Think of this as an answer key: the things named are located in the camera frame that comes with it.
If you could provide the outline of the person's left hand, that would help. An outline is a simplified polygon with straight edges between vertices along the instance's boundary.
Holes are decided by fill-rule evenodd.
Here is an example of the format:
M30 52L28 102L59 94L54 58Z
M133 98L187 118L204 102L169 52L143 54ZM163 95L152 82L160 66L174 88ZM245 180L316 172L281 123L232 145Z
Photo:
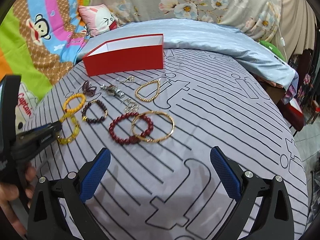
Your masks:
M31 163L27 163L25 166L25 178L27 180L27 187L25 189L26 196L31 200L34 194L35 187L31 185L31 182L36 177L36 169L31 165ZM1 182L1 209L6 215L7 219L16 230L16 232L20 236L24 236L27 234L27 230L20 222L15 212L11 208L9 202L16 200L19 197L18 188L15 185L10 185L8 183Z

